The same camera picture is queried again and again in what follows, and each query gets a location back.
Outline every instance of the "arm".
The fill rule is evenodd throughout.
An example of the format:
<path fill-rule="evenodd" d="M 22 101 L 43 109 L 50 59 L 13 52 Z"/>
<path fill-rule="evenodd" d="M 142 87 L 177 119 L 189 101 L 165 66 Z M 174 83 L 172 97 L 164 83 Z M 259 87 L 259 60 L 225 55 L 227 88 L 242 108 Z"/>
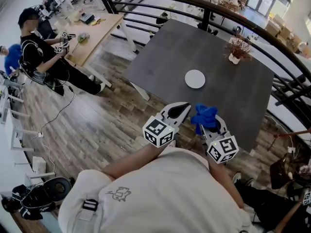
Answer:
<path fill-rule="evenodd" d="M 47 61 L 46 63 L 42 62 L 40 65 L 37 66 L 37 70 L 41 73 L 46 72 L 56 63 L 56 61 L 58 61 L 63 56 L 64 56 L 63 53 L 59 53 L 59 54 L 55 55 L 52 59 Z"/>
<path fill-rule="evenodd" d="M 288 221 L 292 218 L 292 216 L 295 214 L 295 212 L 298 210 L 300 207 L 301 202 L 297 202 L 292 209 L 285 215 L 285 217 L 278 223 L 276 226 L 274 232 L 275 233 L 282 233 L 283 229 L 287 225 Z"/>
<path fill-rule="evenodd" d="M 149 162 L 156 159 L 163 152 L 166 146 L 167 144 L 157 148 L 152 144 L 148 144 L 135 153 L 110 163 L 103 169 L 103 172 L 108 175 L 112 181 L 116 180 L 129 172 L 142 168 Z"/>
<path fill-rule="evenodd" d="M 244 202 L 239 194 L 238 190 L 236 189 L 234 183 L 232 182 L 225 166 L 223 164 L 217 164 L 214 162 L 214 160 L 207 155 L 206 159 L 208 161 L 209 165 L 209 171 L 211 175 L 214 177 L 214 179 L 221 184 L 224 189 L 227 190 L 227 192 L 231 195 L 233 200 L 237 203 L 237 205 L 243 209 L 244 208 Z"/>
<path fill-rule="evenodd" d="M 47 40 L 44 40 L 44 41 L 51 46 L 51 45 L 54 45 L 56 43 L 61 43 L 61 37 L 55 38 L 55 39 L 47 39 Z"/>

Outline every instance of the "man in black shirt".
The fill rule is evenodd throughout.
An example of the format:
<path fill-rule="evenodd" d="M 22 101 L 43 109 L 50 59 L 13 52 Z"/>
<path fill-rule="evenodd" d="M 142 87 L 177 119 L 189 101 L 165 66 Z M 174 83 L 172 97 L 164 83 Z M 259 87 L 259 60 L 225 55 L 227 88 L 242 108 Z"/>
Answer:
<path fill-rule="evenodd" d="M 56 54 L 51 45 L 60 43 L 62 38 L 42 40 L 31 33 L 38 27 L 38 13 L 33 8 L 24 9 L 19 16 L 18 25 L 21 30 L 21 45 L 27 41 L 23 48 L 23 60 L 28 62 L 41 73 L 49 73 L 53 78 L 70 82 L 74 86 L 93 95 L 101 92 L 105 84 L 93 82 L 94 76 L 88 78 L 85 74 L 72 67 L 64 58 L 66 52 Z"/>

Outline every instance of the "white sneaker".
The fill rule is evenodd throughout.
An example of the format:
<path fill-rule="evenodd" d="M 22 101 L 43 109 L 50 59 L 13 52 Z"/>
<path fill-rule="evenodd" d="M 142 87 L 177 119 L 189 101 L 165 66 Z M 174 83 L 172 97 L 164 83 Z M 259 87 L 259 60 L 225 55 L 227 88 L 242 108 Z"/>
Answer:
<path fill-rule="evenodd" d="M 169 143 L 169 145 L 167 145 L 168 147 L 171 147 L 171 148 L 175 148 L 176 147 L 176 140 L 173 140 Z"/>
<path fill-rule="evenodd" d="M 101 90 L 97 94 L 101 93 L 105 89 L 105 87 L 106 85 L 104 83 L 101 83 Z"/>
<path fill-rule="evenodd" d="M 94 81 L 95 76 L 92 74 L 92 75 L 89 76 L 89 79 L 92 80 L 92 81 Z"/>
<path fill-rule="evenodd" d="M 250 179 L 250 180 L 248 180 L 246 183 L 245 183 L 245 185 L 246 186 L 253 186 L 254 185 L 254 182 L 255 182 L 255 180 L 254 179 Z"/>
<path fill-rule="evenodd" d="M 233 178 L 232 178 L 232 182 L 235 184 L 238 181 L 241 181 L 242 179 L 242 174 L 240 172 L 237 172 Z"/>

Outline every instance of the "black pants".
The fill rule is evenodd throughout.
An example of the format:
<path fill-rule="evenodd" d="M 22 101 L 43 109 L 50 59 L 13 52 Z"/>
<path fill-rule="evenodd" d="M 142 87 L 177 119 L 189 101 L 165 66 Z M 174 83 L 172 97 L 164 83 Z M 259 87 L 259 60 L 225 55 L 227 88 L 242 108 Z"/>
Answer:
<path fill-rule="evenodd" d="M 266 231 L 275 229 L 278 223 L 295 205 L 294 201 L 280 197 L 267 190 L 257 190 L 253 187 L 245 186 L 241 182 L 236 182 L 235 186 L 244 203 L 254 209 Z M 284 232 L 305 232 L 304 230 L 307 229 L 304 222 L 306 216 L 306 208 L 301 206 L 287 224 Z"/>
<path fill-rule="evenodd" d="M 67 81 L 74 86 L 96 95 L 101 90 L 101 85 L 94 83 L 88 78 L 87 75 L 74 68 L 63 58 L 58 60 L 54 66 L 52 66 L 48 73 L 56 79 Z"/>

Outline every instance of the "hand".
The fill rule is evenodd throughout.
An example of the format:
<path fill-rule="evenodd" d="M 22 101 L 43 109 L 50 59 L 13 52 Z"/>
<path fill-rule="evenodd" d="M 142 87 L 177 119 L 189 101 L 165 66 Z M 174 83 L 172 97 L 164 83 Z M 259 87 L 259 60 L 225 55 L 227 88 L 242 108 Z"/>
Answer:
<path fill-rule="evenodd" d="M 66 54 L 67 54 L 67 51 L 66 51 L 65 49 L 63 49 L 63 51 L 62 51 L 62 52 L 59 52 L 59 53 L 57 54 L 57 56 L 59 56 L 59 57 L 61 58 L 61 57 L 66 56 Z"/>

